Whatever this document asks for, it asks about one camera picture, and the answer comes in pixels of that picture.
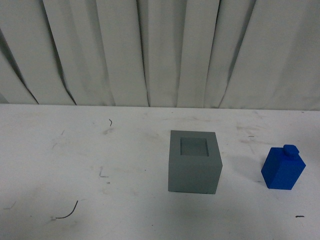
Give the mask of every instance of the square opening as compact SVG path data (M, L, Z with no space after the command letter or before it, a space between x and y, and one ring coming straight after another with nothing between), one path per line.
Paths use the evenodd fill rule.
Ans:
M209 157L206 138L181 137L180 155Z

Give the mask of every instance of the white tabletop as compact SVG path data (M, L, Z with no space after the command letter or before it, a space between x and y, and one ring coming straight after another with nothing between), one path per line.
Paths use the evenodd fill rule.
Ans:
M216 132L215 195L168 192L170 130ZM0 132L1 240L320 239L320 112L2 104ZM268 189L284 144L306 168Z

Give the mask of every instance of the gray cube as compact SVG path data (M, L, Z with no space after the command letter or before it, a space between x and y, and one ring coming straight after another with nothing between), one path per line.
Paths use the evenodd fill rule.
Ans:
M215 132L171 131L169 192L215 194L221 170Z

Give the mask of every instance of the blue block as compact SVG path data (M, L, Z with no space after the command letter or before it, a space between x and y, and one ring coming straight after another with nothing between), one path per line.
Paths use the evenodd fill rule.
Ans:
M269 189L291 190L305 169L295 145L272 147L261 173Z

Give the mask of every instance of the white curtain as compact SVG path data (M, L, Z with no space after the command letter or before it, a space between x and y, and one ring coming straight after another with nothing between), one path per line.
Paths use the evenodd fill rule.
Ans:
M0 103L320 110L319 0L0 0Z

